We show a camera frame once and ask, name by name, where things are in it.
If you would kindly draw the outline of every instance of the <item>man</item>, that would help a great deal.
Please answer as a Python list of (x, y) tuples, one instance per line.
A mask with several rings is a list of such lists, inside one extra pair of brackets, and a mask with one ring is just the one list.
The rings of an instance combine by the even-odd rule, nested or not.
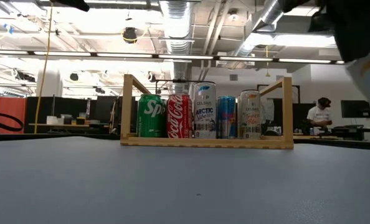
[(332, 118), (330, 116), (330, 107), (331, 101), (325, 97), (322, 97), (318, 100), (318, 106), (314, 106), (308, 111), (307, 119), (313, 126), (326, 127), (327, 125), (332, 124)]

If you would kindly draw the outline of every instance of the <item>wooden rack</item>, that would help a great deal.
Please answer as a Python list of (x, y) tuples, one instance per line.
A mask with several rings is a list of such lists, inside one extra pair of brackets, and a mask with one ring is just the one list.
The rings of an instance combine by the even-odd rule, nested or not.
[(251, 149), (293, 149), (292, 78), (283, 77), (260, 91), (261, 96), (276, 88), (283, 90), (283, 136), (263, 136), (261, 140), (243, 139), (170, 139), (139, 138), (130, 132), (131, 97), (133, 86), (142, 93), (150, 93), (133, 75), (124, 75), (123, 107), (121, 110), (120, 143), (127, 146), (225, 147)]

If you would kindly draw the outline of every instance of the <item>celsius can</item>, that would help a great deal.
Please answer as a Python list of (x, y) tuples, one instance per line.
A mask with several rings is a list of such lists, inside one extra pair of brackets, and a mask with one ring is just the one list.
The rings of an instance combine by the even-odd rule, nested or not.
[(260, 92), (244, 90), (240, 94), (240, 138), (260, 139)]
[(220, 96), (218, 105), (218, 126), (221, 139), (236, 138), (235, 107), (233, 96)]
[(192, 100), (186, 94), (170, 95), (167, 101), (169, 138), (192, 137)]
[(216, 84), (199, 82), (194, 85), (194, 137), (215, 139), (216, 132)]
[(159, 95), (142, 94), (138, 102), (136, 133), (138, 137), (162, 136), (163, 102)]

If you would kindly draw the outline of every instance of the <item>coca-cola can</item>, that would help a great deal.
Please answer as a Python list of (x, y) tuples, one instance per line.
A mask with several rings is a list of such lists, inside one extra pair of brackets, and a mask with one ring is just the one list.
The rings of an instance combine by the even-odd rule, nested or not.
[(187, 94), (172, 94), (167, 101), (169, 138), (192, 137), (192, 100)]

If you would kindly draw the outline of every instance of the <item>ventilation duct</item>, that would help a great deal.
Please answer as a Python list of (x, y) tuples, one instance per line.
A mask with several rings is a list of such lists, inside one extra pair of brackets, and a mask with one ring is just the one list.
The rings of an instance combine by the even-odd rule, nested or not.
[[(249, 56), (256, 44), (251, 34), (255, 31), (274, 32), (277, 28), (277, 22), (282, 16), (283, 11), (280, 7), (279, 0), (266, 0), (262, 10), (249, 16), (245, 25), (247, 37), (232, 53), (232, 56)], [(225, 67), (233, 69), (237, 64), (238, 62), (227, 63)]]
[[(164, 35), (175, 40), (167, 40), (169, 54), (189, 55), (191, 43), (187, 39), (191, 35), (192, 2), (186, 1), (160, 1), (161, 11), (164, 15)], [(173, 62), (171, 76), (174, 79), (189, 79), (187, 76), (187, 63)]]

